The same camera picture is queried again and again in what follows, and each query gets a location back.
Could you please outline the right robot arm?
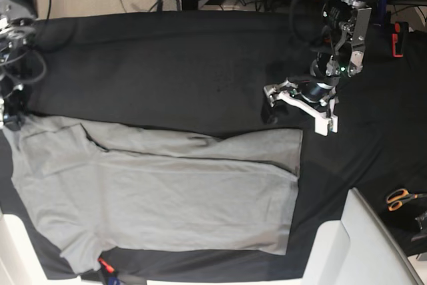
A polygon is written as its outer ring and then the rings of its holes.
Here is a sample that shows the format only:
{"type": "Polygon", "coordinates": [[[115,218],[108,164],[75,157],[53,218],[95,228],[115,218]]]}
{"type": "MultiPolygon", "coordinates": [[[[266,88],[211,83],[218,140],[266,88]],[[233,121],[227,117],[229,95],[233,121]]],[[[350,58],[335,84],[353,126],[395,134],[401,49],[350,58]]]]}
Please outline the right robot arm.
{"type": "Polygon", "coordinates": [[[44,31],[37,19],[37,0],[1,0],[1,129],[21,129],[29,87],[47,74],[47,62],[36,49],[44,31]]]}

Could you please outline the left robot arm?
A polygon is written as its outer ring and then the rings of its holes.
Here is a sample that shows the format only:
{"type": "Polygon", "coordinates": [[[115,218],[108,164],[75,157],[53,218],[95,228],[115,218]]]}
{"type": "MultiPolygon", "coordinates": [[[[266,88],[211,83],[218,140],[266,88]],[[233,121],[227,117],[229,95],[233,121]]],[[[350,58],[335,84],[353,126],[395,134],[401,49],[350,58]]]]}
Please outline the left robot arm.
{"type": "Polygon", "coordinates": [[[312,39],[303,36],[296,25],[296,7],[290,4],[289,27],[292,35],[316,53],[308,73],[287,77],[283,82],[265,85],[262,120],[273,124],[279,113],[296,107],[314,119],[314,131],[327,136],[338,132],[337,86],[344,77],[363,69],[366,33],[372,7],[378,0],[324,0],[323,27],[312,39]]]}

